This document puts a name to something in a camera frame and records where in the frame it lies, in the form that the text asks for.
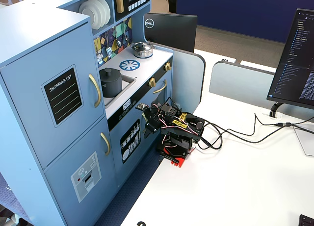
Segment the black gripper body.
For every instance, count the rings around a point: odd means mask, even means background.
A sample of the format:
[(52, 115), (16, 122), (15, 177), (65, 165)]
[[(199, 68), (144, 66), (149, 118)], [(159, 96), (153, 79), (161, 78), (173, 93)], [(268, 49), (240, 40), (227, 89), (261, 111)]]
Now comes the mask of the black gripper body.
[(146, 118), (148, 119), (147, 128), (157, 132), (161, 128), (161, 121), (159, 120), (159, 110), (158, 107), (152, 105), (146, 112)]

